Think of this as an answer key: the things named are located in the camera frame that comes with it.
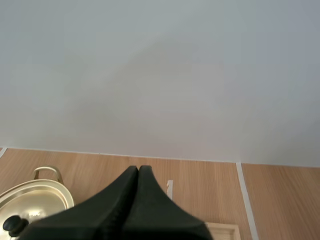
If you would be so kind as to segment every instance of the lid knob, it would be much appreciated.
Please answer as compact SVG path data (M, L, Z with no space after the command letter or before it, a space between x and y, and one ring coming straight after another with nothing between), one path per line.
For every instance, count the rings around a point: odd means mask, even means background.
M27 219L21 218L19 215L8 217L3 223L3 230L8 231L11 237L17 237L29 225Z

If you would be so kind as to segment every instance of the wooden floor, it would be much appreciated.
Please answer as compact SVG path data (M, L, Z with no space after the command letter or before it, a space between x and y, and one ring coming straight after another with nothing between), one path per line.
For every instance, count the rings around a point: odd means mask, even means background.
M173 201L184 210L206 222L237 224L241 239L252 239L234 163L7 149L0 158L0 193L31 180L43 165L60 169L76 203L101 191L128 166L151 165L163 190L173 180Z
M242 164L259 240L320 239L320 168Z
M164 191L173 180L173 201L184 210L206 222L237 224L241 239L252 239L235 163L7 149L0 158L0 193L31 180L43 165L60 169L76 203L128 166L151 165ZM242 164L242 170L259 240L319 239L320 168ZM47 171L40 177L54 178Z

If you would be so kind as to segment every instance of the golden pot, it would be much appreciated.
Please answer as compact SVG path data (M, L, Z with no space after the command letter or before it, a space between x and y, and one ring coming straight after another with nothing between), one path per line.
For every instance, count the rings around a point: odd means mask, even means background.
M57 181L39 179L39 172L43 170L53 171ZM0 240L12 240L28 224L74 205L59 170L54 166L38 167L33 172L33 180L0 194Z

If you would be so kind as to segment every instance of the white strip on floor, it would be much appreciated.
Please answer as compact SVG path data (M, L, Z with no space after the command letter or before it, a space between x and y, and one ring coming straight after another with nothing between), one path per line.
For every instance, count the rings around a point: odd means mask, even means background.
M243 201L244 201L246 216L247 216L248 222L249 222L251 237L252 237L252 240L259 240L258 232L257 232L257 228L256 228L256 223L255 223L255 219L254 219L254 214L252 212L252 208L251 208L251 204L250 204L250 200L249 200L249 195L247 192L244 173L242 172L241 162L236 163L236 170L238 172L239 183L240 183L242 197L243 197Z
M168 180L166 184L166 195L173 200L174 198L174 181L173 180Z
M0 151L0 158L2 157L3 154L5 154L7 148L6 147L3 147Z

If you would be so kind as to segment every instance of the pot handle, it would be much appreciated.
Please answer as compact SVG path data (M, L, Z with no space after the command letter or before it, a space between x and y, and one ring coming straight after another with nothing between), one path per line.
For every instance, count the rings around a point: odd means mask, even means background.
M39 179L39 172L42 171L42 170L50 170L50 171L53 171L55 176L56 176L56 179L59 183L61 184L64 184L64 181L62 180L62 176L61 176L61 173L59 171L58 168L56 168L55 166L40 166L40 167L37 167L34 171L33 171L33 179Z

